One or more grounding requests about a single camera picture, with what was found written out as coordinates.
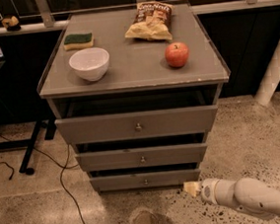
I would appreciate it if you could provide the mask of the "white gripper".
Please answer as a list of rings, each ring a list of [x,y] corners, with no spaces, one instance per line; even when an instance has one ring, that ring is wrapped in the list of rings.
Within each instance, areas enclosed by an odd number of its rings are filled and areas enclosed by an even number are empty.
[[[191,196],[196,197],[198,194],[202,196],[205,202],[217,205],[217,199],[215,195],[215,188],[219,179],[205,179],[200,182],[184,182],[184,191]]]

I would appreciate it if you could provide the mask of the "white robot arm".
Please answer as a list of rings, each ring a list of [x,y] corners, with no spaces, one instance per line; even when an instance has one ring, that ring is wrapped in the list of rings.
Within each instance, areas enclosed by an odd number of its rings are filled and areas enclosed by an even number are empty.
[[[260,180],[215,178],[184,182],[183,187],[191,196],[199,194],[204,202],[210,204],[225,206],[256,218],[280,217],[280,191]]]

